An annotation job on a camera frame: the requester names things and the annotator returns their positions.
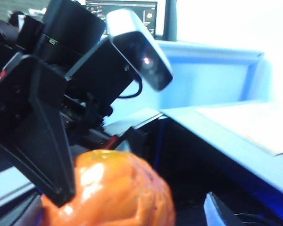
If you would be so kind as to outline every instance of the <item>wall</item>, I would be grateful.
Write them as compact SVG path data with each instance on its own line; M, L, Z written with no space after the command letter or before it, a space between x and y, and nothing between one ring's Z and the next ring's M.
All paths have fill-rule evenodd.
M28 12L29 8L42 9L50 0L0 0L0 19L7 20L8 10Z
M264 51L272 79L258 85L283 101L283 0L177 0L177 10L179 40Z

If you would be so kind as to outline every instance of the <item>white wall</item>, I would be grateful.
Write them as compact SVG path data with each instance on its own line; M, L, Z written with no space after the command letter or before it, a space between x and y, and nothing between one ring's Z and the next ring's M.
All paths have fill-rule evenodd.
M179 40L264 51L271 98L283 101L283 0L177 0L177 10Z

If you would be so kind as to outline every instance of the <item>black object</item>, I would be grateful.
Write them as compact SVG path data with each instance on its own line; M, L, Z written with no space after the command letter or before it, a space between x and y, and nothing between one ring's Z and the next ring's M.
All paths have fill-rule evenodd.
M44 24L31 16L26 16L17 39L17 47L26 54L32 54L37 46Z
M75 193L59 112L66 80L33 56L16 56L6 71L0 80L0 154L61 206Z
M75 193L69 145L92 145L86 141L90 129L101 132L112 102L133 80L141 81L140 75L158 90L172 80L160 48L139 18L127 12L134 29L96 44L103 22L76 2L53 0L44 25L27 18L18 42L21 52L0 74L0 154L57 206ZM135 47L126 49L121 38L135 37ZM128 50L142 55L134 57ZM144 53L151 67L140 67Z
M35 54L45 62L69 67L100 41L106 27L80 3L70 0L52 0L43 23Z
M18 30L9 23L0 20L0 42L14 46L18 38Z
M162 40L177 41L176 0L166 0L164 34Z

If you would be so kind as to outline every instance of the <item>black cable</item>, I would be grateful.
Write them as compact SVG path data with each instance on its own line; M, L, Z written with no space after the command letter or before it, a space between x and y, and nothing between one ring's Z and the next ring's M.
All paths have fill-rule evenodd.
M244 222L245 225L250 225L250 226L267 226L263 223L257 223L257 222L251 222L251 221L246 221Z
M129 99L129 98L133 98L133 97L137 97L138 95L140 95L142 93L142 80L138 79L135 80L138 82L138 91L135 94L132 95L128 95L128 96L119 96L119 99Z
M236 216L242 216L242 217L249 217L249 218L253 218L256 220L259 220L261 222L264 222L265 224L267 224L267 226L279 226L277 223L275 223L274 221L271 221L265 217L259 216L259 215L254 215L254 214L249 214L249 213L237 213L235 214Z

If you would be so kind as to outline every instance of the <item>desk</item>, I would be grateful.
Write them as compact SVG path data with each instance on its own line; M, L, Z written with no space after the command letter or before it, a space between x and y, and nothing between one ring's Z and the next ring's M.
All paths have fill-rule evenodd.
M195 107L167 109L162 112L283 194L283 154L271 155L200 114ZM265 204L283 218L283 206L279 207L271 202Z

